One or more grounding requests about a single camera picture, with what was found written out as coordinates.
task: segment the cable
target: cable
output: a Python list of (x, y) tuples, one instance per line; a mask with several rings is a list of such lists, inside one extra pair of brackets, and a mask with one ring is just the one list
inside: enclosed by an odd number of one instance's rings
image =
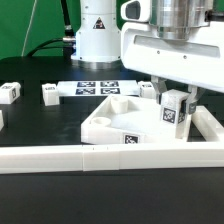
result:
[(51, 46), (51, 47), (37, 47), (34, 50), (30, 51), (27, 54), (27, 57), (32, 57), (39, 50), (48, 50), (48, 49), (62, 49), (62, 48), (73, 48), (72, 46)]
[(61, 7), (62, 7), (63, 16), (64, 16), (65, 35), (66, 36), (74, 36), (74, 31), (71, 26), (66, 0), (61, 0)]
[(27, 28), (27, 32), (26, 32), (26, 36), (25, 36), (25, 40), (24, 40), (24, 44), (23, 44), (22, 57), (24, 56), (24, 52), (25, 52), (25, 49), (26, 49), (26, 44), (27, 44), (27, 40), (28, 40), (28, 37), (29, 37), (30, 29), (31, 29), (31, 26), (33, 24), (33, 18), (34, 18), (34, 14), (36, 12), (37, 2), (38, 2), (38, 0), (35, 0), (34, 3), (33, 3), (33, 10), (32, 10), (31, 17), (30, 17), (30, 23), (29, 23), (29, 26)]

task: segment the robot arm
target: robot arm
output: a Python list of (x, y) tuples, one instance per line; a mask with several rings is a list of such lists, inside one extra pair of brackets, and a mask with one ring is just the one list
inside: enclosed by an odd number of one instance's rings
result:
[[(140, 10), (130, 10), (134, 2)], [(209, 0), (152, 0), (129, 1), (121, 9), (129, 20), (122, 28), (124, 66), (151, 75), (157, 98), (165, 92), (164, 79), (188, 84), (189, 114), (204, 89), (224, 92), (224, 23), (206, 21), (209, 7)], [(130, 16), (138, 10), (140, 16)]]

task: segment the white cube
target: white cube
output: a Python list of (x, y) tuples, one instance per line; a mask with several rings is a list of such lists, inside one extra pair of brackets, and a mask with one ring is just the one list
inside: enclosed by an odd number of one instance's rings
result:
[(151, 82), (138, 82), (140, 87), (140, 97), (148, 99), (156, 99), (156, 91)]
[(45, 106), (59, 105), (59, 94), (56, 84), (42, 85)]
[(0, 87), (0, 104), (11, 104), (20, 96), (20, 84), (18, 82), (5, 83)]
[(184, 136), (187, 114), (181, 112), (183, 100), (189, 93), (169, 90), (162, 94), (161, 101), (161, 132), (169, 137), (182, 138)]

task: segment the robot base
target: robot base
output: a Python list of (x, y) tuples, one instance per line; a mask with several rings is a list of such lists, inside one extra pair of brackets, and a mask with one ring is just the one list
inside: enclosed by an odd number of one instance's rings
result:
[(80, 61), (80, 60), (72, 60), (72, 65), (87, 68), (87, 69), (112, 69), (117, 68), (121, 65), (121, 60), (112, 61), (112, 62), (87, 62), (87, 61)]

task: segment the metal cylinder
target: metal cylinder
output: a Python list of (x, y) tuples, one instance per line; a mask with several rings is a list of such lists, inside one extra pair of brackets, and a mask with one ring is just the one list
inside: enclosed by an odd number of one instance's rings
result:
[(209, 0), (152, 0), (151, 25), (165, 39), (189, 38), (190, 28), (207, 26), (205, 12)]

